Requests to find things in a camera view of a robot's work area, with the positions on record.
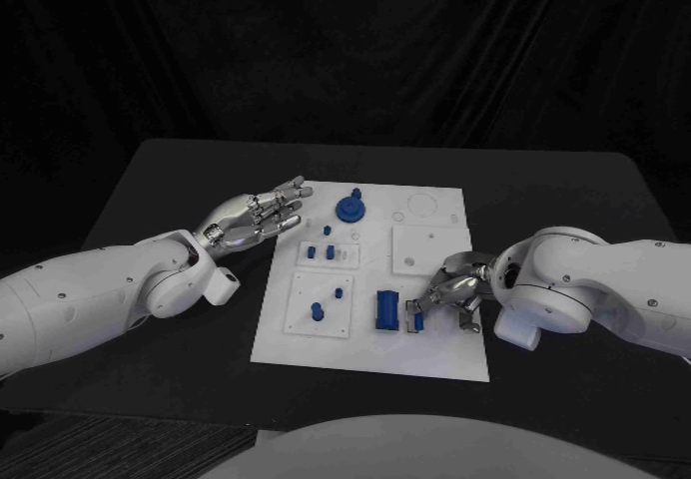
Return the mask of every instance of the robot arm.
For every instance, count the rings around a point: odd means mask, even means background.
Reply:
[[[184,312],[204,296],[223,305],[240,282],[215,261],[300,223],[303,177],[223,203],[189,233],[57,257],[0,279],[0,378],[124,334],[155,315]]]
[[[625,340],[691,355],[690,245],[609,244],[583,230],[549,228],[491,260],[463,254],[453,295],[475,304],[491,287],[504,306],[494,332],[511,343],[534,350],[541,329],[583,332],[595,320]]]

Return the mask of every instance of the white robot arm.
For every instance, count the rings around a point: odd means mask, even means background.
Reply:
[[[413,302],[420,309],[450,303],[472,312],[494,297],[504,306],[494,332],[526,349],[536,349],[541,329],[583,332],[595,320],[628,341],[691,355],[691,245],[609,244],[585,230],[560,227],[488,258],[466,252],[446,259],[439,274],[450,280],[432,282],[427,296]]]
[[[313,193],[303,181],[228,200],[192,233],[57,257],[0,279],[0,379],[91,349],[150,315],[179,314],[202,296],[225,304],[241,284],[215,260],[300,223],[296,199]]]

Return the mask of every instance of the white panel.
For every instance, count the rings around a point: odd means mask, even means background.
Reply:
[[[435,276],[443,260],[471,243],[466,228],[393,227],[393,273]]]
[[[344,297],[337,297],[337,288]],[[350,306],[352,301],[352,276],[296,272],[285,332],[316,336],[348,337]],[[313,320],[313,303],[322,305],[325,318]]]
[[[312,181],[306,186],[315,188],[315,196],[300,210],[303,223],[277,240],[253,361],[488,381],[482,334],[459,328],[450,308],[433,311],[422,333],[406,331],[406,300],[423,294],[430,276],[393,274],[391,267],[394,226],[468,228],[461,190]],[[337,203],[354,188],[362,191],[365,215],[347,224],[337,216]],[[332,227],[328,237],[325,226]],[[357,244],[358,268],[345,271],[329,265],[298,264],[303,241]],[[463,237],[453,252],[471,249],[469,237]],[[295,273],[318,271],[352,276],[348,338],[285,333]],[[377,291],[384,289],[399,291],[400,331],[374,327]]]
[[[328,247],[331,244],[335,246],[334,259],[328,259]],[[313,258],[308,257],[308,249],[311,246],[316,249]],[[299,248],[299,266],[357,269],[360,266],[360,244],[303,241]]]

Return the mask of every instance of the blue object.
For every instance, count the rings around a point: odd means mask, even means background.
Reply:
[[[417,312],[414,314],[413,323],[414,323],[414,330],[425,331],[425,318],[423,318],[422,312]]]
[[[313,303],[313,320],[322,321],[325,319],[325,310],[322,309],[322,305],[316,302]]]
[[[399,331],[399,293],[377,292],[377,329]]]
[[[364,217],[362,192],[360,188],[352,190],[350,197],[345,197],[337,205],[337,216],[345,223],[357,223]]]

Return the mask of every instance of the black table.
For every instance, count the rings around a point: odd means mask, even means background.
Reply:
[[[556,225],[612,242],[676,240],[634,163],[614,153],[156,140],[137,152],[84,249],[195,228],[227,198],[296,174],[463,188],[482,251],[501,252]],[[612,454],[691,459],[678,439],[691,429],[690,366],[595,323],[585,334],[544,333],[528,352],[494,336],[498,306],[485,306],[489,383],[250,363],[273,251],[270,240],[223,260],[244,284],[227,306],[201,300],[181,316],[150,319],[80,356],[21,372],[0,390],[0,407],[279,430],[368,414],[440,414]]]

